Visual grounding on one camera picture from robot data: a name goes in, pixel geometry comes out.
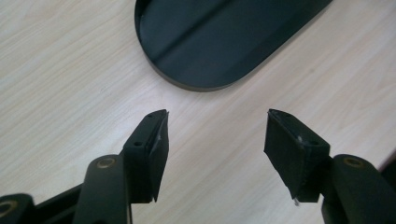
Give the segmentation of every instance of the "black metal bracket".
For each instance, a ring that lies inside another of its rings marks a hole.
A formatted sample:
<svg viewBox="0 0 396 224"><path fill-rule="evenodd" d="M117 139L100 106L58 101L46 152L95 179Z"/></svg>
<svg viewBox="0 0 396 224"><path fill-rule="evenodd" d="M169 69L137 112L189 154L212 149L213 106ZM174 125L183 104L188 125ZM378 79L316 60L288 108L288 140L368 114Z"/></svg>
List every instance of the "black metal bracket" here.
<svg viewBox="0 0 396 224"><path fill-rule="evenodd" d="M131 203L158 199L169 151L167 121L166 110L146 115L120 155L92 161L81 185L39 205L28 194L1 197L0 223L132 223Z"/></svg>
<svg viewBox="0 0 396 224"><path fill-rule="evenodd" d="M396 192L359 157L329 156L330 145L293 115L270 109L264 152L291 198L317 203L325 223L396 223Z"/></svg>

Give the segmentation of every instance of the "light wood tabletop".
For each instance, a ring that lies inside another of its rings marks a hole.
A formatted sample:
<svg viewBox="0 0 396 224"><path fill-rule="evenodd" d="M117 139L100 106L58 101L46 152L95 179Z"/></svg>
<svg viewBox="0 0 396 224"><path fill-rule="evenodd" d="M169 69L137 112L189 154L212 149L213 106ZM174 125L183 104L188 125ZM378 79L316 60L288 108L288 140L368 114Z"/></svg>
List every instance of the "light wood tabletop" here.
<svg viewBox="0 0 396 224"><path fill-rule="evenodd" d="M263 153L269 108L375 167L396 148L396 1L333 0L232 86L178 88L149 65L135 1L0 2L0 195L41 203L118 154L140 120L169 113L157 203L134 223L322 223L294 204Z"/></svg>

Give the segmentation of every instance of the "brass screw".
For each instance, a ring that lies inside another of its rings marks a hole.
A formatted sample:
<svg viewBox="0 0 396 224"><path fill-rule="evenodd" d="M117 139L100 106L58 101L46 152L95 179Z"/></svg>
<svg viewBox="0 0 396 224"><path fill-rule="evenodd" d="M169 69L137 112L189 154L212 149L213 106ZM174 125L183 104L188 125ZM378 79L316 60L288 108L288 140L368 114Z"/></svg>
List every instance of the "brass screw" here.
<svg viewBox="0 0 396 224"><path fill-rule="evenodd" d="M346 157L344 158L344 163L348 166L352 166L354 168L363 168L364 163L361 160L352 158L352 157Z"/></svg>
<svg viewBox="0 0 396 224"><path fill-rule="evenodd" d="M113 158L104 158L99 160L98 163L96 163L96 166L100 169L106 169L108 167L113 166L116 163L116 160Z"/></svg>

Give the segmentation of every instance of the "black rounded plate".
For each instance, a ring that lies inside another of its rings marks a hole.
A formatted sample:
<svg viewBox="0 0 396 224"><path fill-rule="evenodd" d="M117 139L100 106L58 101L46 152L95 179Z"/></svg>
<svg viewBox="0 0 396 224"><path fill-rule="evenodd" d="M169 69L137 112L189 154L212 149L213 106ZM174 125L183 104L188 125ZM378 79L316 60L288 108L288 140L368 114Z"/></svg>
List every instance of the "black rounded plate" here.
<svg viewBox="0 0 396 224"><path fill-rule="evenodd" d="M248 74L331 0L137 0L136 32L151 64L193 91Z"/></svg>

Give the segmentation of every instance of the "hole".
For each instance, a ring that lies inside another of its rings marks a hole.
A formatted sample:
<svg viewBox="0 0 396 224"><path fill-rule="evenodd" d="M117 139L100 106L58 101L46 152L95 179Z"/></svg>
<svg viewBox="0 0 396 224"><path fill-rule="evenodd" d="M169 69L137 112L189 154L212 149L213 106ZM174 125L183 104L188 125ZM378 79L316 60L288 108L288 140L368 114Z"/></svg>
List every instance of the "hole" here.
<svg viewBox="0 0 396 224"><path fill-rule="evenodd" d="M358 159L355 159L355 158L352 158L352 157L344 158L344 163L346 165L348 165L348 166L352 166L352 167L355 167L355 168L362 168L363 167L363 162L362 161L360 161Z"/></svg>
<svg viewBox="0 0 396 224"><path fill-rule="evenodd" d="M17 201L5 201L0 203L0 217L5 217L10 212L14 211L17 206Z"/></svg>

